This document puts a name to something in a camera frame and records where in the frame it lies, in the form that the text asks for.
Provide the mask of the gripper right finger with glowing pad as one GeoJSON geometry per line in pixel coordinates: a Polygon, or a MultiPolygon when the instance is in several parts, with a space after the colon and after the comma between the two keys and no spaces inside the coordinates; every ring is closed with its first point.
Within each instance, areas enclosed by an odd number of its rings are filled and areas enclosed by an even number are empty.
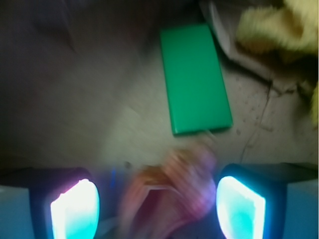
{"type": "Polygon", "coordinates": [[[229,164],[221,171],[216,211],[227,239],[317,239],[318,166],[229,164]]]}

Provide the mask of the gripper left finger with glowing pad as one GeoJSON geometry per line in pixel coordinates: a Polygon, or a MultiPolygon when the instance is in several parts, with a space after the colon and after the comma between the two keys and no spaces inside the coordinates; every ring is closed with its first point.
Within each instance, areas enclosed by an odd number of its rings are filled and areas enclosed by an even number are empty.
{"type": "Polygon", "coordinates": [[[92,239],[99,192],[84,168],[0,171],[2,239],[92,239]]]}

